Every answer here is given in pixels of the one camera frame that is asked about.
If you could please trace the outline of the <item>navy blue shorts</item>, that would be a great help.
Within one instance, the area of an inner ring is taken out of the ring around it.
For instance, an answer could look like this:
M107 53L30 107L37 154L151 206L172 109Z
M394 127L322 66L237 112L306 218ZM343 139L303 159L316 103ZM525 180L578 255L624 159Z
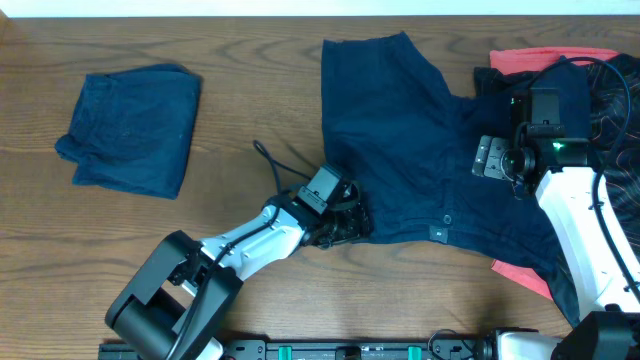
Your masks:
M528 84L551 88L571 137L587 137L584 68L566 64L536 78L479 68L477 95L453 95L441 72L399 33L322 48L325 156L361 185L378 244L428 240L540 273L560 244L533 198L472 172L480 139L507 138L511 97Z

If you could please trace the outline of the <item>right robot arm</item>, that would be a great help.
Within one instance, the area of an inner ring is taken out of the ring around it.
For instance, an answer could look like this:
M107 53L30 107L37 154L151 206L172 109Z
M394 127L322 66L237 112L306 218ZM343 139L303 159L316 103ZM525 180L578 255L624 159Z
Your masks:
M564 338L524 328L492 331L477 359L636 359L639 262L595 170L588 140L533 125L512 140L483 136L472 172L523 186L558 237L576 290L579 324Z

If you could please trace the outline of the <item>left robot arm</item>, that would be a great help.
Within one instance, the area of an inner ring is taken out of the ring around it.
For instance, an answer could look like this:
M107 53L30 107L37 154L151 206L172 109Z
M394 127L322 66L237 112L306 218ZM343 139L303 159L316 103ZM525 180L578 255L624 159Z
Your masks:
M305 186L271 197L249 222L194 240L178 230L154 249L105 315L142 359L219 359L215 334L244 282L298 248L360 240L371 230L357 182L343 183L323 213Z

